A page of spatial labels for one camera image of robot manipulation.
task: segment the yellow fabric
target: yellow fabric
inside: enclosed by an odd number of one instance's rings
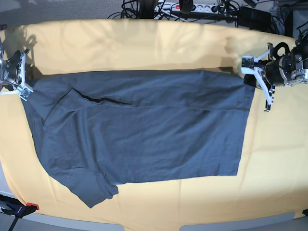
[[[28,61],[47,75],[128,69],[237,72],[241,56],[261,54],[267,42],[294,46],[293,39],[251,30],[142,20],[52,22],[0,35],[8,53],[29,46]],[[278,88],[270,113],[263,112],[262,91],[255,92],[234,177],[119,185],[112,200],[89,209],[40,165],[17,96],[0,97],[0,161],[14,195],[39,204],[39,213],[117,223],[126,230],[178,231],[187,224],[290,211],[300,215],[308,208],[307,91],[306,86]]]

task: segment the dark gray t-shirt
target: dark gray t-shirt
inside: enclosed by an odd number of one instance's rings
[[[23,105],[47,173],[93,207],[116,184],[236,175],[253,95],[224,73],[105,71],[39,79]]]

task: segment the yellow tablecloth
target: yellow tablecloth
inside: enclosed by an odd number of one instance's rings
[[[29,47],[46,75],[97,70],[238,71],[242,55],[294,40],[251,30],[169,21],[78,20],[0,33],[9,55]],[[119,185],[89,209],[40,165],[17,96],[0,97],[0,161],[14,195],[39,213],[117,223],[127,231],[177,231],[183,225],[260,218],[308,208],[308,88],[278,88],[270,113],[256,90],[235,177]]]

